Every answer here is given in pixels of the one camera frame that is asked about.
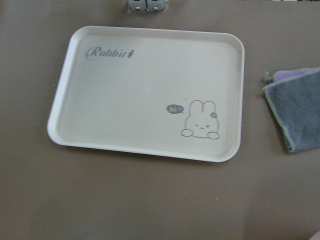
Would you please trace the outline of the cream rabbit tray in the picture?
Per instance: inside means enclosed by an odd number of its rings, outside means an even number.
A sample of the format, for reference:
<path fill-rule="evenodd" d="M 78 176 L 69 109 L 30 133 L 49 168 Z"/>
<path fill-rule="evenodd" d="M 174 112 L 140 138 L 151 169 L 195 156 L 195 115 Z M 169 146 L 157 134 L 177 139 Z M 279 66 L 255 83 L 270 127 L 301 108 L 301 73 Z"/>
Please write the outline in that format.
<path fill-rule="evenodd" d="M 86 26 L 47 132 L 57 144 L 207 162 L 241 143 L 245 48 L 218 32 Z"/>

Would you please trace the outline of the aluminium frame post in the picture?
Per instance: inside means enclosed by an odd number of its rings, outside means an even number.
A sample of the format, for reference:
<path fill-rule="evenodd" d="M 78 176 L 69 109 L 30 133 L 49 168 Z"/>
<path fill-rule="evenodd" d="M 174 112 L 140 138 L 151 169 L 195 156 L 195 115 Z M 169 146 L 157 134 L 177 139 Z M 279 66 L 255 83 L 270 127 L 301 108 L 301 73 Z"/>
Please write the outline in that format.
<path fill-rule="evenodd" d="M 167 0 L 128 0 L 131 11 L 162 12 L 167 5 Z"/>

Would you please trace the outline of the grey folded cloth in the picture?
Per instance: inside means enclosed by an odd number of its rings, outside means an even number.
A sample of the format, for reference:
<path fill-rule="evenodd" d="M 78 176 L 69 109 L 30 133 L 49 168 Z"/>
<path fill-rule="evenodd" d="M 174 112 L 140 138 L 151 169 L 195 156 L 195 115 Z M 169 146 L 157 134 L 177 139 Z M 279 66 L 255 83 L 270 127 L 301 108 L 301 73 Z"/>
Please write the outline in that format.
<path fill-rule="evenodd" d="M 265 73 L 263 92 L 290 153 L 320 146 L 320 68 Z"/>

